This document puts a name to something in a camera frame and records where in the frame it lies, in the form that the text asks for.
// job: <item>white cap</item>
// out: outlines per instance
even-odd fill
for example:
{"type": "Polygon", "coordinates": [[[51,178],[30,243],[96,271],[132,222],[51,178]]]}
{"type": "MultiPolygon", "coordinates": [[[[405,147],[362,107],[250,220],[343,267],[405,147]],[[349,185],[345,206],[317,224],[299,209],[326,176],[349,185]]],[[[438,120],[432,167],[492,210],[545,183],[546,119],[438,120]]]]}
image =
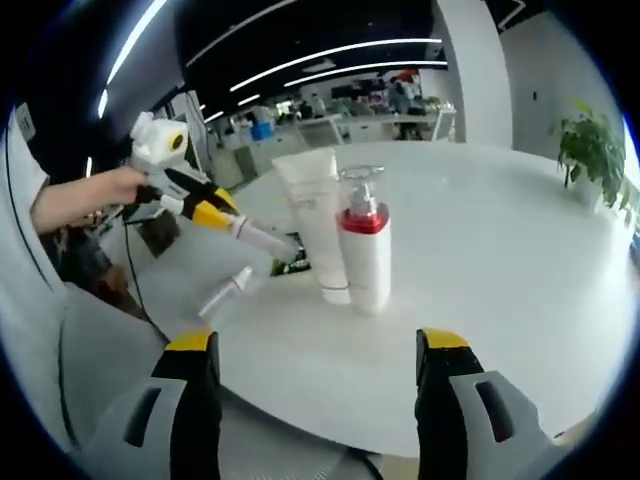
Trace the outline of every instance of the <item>white cap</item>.
{"type": "Polygon", "coordinates": [[[238,286],[240,291],[243,291],[247,288],[247,283],[249,283],[249,278],[253,274],[253,269],[251,267],[244,267],[238,273],[236,273],[231,280],[238,286]]]}
{"type": "Polygon", "coordinates": [[[351,296],[349,295],[348,288],[339,290],[323,288],[322,296],[327,302],[334,305],[349,305],[351,303],[351,296]]]}
{"type": "Polygon", "coordinates": [[[151,112],[140,112],[136,122],[133,124],[133,128],[131,128],[131,133],[129,134],[134,141],[141,142],[143,141],[142,132],[147,125],[153,122],[153,113],[151,112]]]}

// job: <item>blue container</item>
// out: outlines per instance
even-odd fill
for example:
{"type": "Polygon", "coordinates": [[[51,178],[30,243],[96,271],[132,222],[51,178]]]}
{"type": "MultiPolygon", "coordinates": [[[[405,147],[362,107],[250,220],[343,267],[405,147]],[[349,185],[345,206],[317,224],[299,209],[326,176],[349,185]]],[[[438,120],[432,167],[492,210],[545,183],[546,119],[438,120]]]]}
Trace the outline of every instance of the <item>blue container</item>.
{"type": "Polygon", "coordinates": [[[251,138],[254,140],[264,140],[265,138],[273,137],[273,125],[269,122],[257,123],[251,127],[251,138]]]}

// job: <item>human hand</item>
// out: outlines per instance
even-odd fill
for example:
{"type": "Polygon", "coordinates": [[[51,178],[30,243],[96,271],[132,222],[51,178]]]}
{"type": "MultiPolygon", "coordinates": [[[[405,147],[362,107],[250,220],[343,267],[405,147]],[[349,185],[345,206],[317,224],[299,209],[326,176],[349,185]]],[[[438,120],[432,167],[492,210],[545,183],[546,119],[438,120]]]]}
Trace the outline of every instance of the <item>human hand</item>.
{"type": "Polygon", "coordinates": [[[128,205],[136,200],[139,186],[147,184],[147,176],[125,166],[108,172],[111,175],[111,193],[113,204],[128,205]]]}

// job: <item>chair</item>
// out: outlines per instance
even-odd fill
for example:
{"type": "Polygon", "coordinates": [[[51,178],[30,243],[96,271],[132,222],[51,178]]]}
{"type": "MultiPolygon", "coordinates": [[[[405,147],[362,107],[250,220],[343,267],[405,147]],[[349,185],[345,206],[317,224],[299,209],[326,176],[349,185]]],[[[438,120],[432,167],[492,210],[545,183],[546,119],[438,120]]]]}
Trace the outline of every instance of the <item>chair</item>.
{"type": "Polygon", "coordinates": [[[436,120],[436,126],[433,129],[431,141],[448,140],[449,134],[455,126],[455,118],[455,110],[440,110],[438,119],[436,120]]]}
{"type": "Polygon", "coordinates": [[[332,117],[309,120],[298,124],[298,131],[309,148],[341,145],[342,136],[332,117]]]}

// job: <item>white round table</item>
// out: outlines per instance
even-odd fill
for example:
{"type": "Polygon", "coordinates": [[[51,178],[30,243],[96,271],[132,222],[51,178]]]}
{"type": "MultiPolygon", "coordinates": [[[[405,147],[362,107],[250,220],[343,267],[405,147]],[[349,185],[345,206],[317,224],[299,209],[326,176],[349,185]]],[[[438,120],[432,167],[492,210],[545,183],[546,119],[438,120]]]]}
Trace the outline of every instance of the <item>white round table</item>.
{"type": "MultiPolygon", "coordinates": [[[[140,274],[157,323],[184,328],[189,292],[244,265],[263,278],[219,318],[223,384],[303,430],[363,450],[418,456],[415,332],[455,331],[485,370],[538,407],[554,435],[605,399],[631,339],[630,232],[589,213],[555,162],[490,147],[383,142],[336,147],[338,165],[384,165],[392,296],[360,316],[323,301],[311,273],[266,279],[267,255],[187,231],[140,274]]],[[[294,228],[273,172],[235,197],[294,228]]]]}

